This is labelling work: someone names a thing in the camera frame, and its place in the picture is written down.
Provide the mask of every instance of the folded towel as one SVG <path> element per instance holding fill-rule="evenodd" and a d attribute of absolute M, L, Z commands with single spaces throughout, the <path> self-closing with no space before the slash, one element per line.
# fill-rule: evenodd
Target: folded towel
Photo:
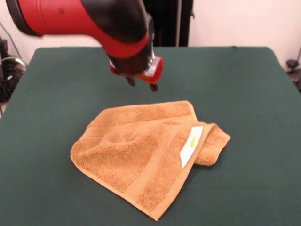
<path fill-rule="evenodd" d="M 229 140 L 216 124 L 198 122 L 188 101 L 123 106 L 103 110 L 88 125 L 71 160 L 157 221 L 193 164 L 215 164 Z"/>

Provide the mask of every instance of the green table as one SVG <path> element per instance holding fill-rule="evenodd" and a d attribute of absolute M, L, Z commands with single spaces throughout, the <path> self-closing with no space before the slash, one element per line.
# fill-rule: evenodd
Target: green table
<path fill-rule="evenodd" d="M 300 226 L 301 96 L 268 48 L 157 48 L 159 92 L 100 48 L 39 49 L 0 120 L 1 226 Z M 83 175 L 73 143 L 102 109 L 189 100 L 232 136 L 159 222 Z"/>

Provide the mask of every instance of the black cable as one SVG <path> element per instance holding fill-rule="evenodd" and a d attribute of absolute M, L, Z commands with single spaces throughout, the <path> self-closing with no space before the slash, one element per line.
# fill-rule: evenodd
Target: black cable
<path fill-rule="evenodd" d="M 15 49 L 16 49 L 16 52 L 17 52 L 19 58 L 22 59 L 21 54 L 20 54 L 18 48 L 16 47 L 13 38 L 11 37 L 10 33 L 8 33 L 8 31 L 5 29 L 5 27 L 3 26 L 3 24 L 1 23 L 1 21 L 0 21 L 0 26 L 2 27 L 2 29 L 4 30 L 4 32 L 9 36 L 9 38 L 10 38 L 10 40 L 11 40 L 13 46 L 14 46 Z"/>
<path fill-rule="evenodd" d="M 298 66 L 298 62 L 299 62 L 299 60 L 300 60 L 300 56 L 301 56 L 301 46 L 300 46 L 300 49 L 299 49 L 299 54 L 298 54 L 298 57 L 297 57 L 297 59 L 296 59 L 296 64 L 295 64 L 295 67 L 297 67 Z"/>

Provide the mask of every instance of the white wall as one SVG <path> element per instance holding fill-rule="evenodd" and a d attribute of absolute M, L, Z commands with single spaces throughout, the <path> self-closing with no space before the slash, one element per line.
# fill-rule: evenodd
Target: white wall
<path fill-rule="evenodd" d="M 285 66 L 287 59 L 297 57 L 301 45 L 300 10 L 301 0 L 194 0 L 196 18 L 191 21 L 189 45 L 268 46 Z M 5 0 L 0 1 L 0 21 L 27 62 L 39 47 L 99 46 L 89 37 L 23 35 L 13 24 Z M 7 38 L 1 28 L 0 34 Z"/>
<path fill-rule="evenodd" d="M 190 46 L 267 46 L 281 65 L 301 46 L 301 0 L 194 0 Z"/>

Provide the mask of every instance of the orange towel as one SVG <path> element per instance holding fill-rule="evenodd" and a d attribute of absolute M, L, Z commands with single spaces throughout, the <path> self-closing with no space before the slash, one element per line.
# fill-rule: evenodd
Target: orange towel
<path fill-rule="evenodd" d="M 159 220 L 194 163 L 213 165 L 230 140 L 188 101 L 102 111 L 71 150 L 85 175 Z"/>

